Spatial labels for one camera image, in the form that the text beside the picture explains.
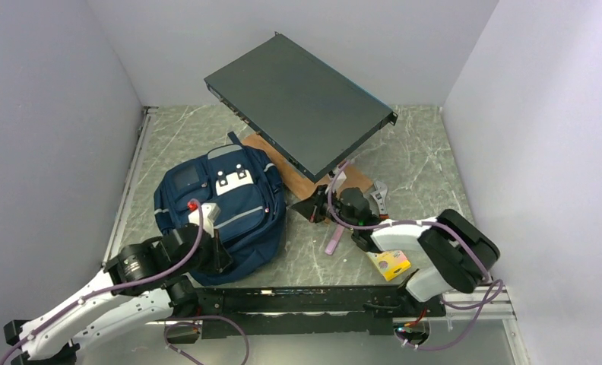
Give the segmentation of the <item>pink highlighter pen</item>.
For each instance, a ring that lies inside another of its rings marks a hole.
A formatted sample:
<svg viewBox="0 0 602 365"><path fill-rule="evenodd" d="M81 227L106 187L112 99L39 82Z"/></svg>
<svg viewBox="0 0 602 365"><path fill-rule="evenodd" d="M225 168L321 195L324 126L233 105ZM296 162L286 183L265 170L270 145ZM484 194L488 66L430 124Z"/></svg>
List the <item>pink highlighter pen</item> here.
<svg viewBox="0 0 602 365"><path fill-rule="evenodd" d="M341 225L336 226L330 240L328 241L328 244L325 247L325 254L327 254L329 256L332 256L334 254L334 251L336 250L344 231L345 231L344 226L341 226Z"/></svg>

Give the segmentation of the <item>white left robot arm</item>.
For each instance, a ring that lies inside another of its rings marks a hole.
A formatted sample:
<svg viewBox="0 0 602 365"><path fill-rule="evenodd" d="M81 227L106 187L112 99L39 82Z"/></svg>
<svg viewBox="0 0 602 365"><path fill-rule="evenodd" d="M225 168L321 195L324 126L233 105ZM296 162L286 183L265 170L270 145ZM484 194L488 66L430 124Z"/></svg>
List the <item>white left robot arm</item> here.
<svg viewBox="0 0 602 365"><path fill-rule="evenodd" d="M187 319L198 297L187 274L220 274L232 264L215 229L196 224L123 247L67 300L4 327L11 349L2 364L74 364L78 352L136 326Z"/></svg>

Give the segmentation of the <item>yellow crayon box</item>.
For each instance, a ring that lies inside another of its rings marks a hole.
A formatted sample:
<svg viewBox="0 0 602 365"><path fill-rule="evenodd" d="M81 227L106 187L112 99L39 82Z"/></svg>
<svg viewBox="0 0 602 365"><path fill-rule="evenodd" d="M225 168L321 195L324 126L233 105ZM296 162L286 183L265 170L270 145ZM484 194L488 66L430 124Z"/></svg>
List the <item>yellow crayon box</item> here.
<svg viewBox="0 0 602 365"><path fill-rule="evenodd" d="M386 281L397 278L412 266L405 253L401 250L384 251L381 253L367 252L366 255Z"/></svg>

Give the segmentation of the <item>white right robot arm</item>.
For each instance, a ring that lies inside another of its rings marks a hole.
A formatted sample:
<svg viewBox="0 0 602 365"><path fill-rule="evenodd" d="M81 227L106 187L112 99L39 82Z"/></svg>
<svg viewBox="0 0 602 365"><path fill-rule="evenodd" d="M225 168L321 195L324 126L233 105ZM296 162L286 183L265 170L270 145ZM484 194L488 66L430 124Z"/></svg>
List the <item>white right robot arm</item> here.
<svg viewBox="0 0 602 365"><path fill-rule="evenodd" d="M408 316L450 290L472 293L489 279L500 257L496 244L452 209L436 217L397 221L374 213L360 189L347 188L336 196L327 185L291 208L312 223L331 220L351 229L353 241L364 252L423 252L429 266L408 278L397 297L399 309Z"/></svg>

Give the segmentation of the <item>navy blue student backpack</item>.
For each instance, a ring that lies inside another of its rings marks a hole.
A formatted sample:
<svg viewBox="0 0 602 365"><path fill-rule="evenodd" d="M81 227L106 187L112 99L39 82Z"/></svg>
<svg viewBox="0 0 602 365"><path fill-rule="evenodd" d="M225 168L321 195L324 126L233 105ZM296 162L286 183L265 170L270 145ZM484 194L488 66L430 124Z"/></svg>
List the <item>navy blue student backpack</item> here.
<svg viewBox="0 0 602 365"><path fill-rule="evenodd" d="M243 144L234 132L229 144L168 170L154 191L154 217L162 234L189 222L189 203L214 203L214 227L232 258L223 271L191 270L202 286L240 281L278 253L286 225L284 184L279 170L260 149Z"/></svg>

